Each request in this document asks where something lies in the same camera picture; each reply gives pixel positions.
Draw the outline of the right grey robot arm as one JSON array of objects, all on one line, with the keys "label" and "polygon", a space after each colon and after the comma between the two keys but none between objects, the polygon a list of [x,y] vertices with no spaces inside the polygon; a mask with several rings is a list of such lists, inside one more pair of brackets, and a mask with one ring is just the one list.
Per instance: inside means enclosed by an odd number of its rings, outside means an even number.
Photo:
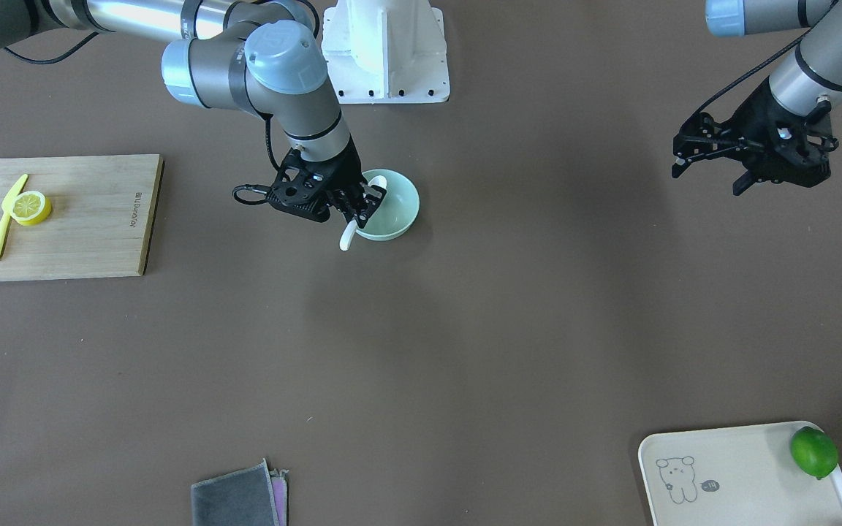
[{"label": "right grey robot arm", "polygon": [[184,104],[277,120],[290,150],[271,184],[234,189],[314,222],[338,210],[365,226],[383,186],[363,176],[305,1],[0,1],[0,50],[57,28],[136,34],[167,44],[162,77]]}]

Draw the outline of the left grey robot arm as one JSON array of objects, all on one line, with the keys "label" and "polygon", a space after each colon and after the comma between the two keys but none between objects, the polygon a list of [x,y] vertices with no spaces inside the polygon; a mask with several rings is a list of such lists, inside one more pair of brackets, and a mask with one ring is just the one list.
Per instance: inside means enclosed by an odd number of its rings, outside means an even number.
[{"label": "left grey robot arm", "polygon": [[674,137],[672,176],[693,163],[734,159],[745,173],[739,196],[756,183],[811,188],[831,176],[838,147],[831,112],[842,102],[842,1],[708,1],[708,29],[718,37],[805,33],[776,53],[782,64],[725,122],[699,107]]}]

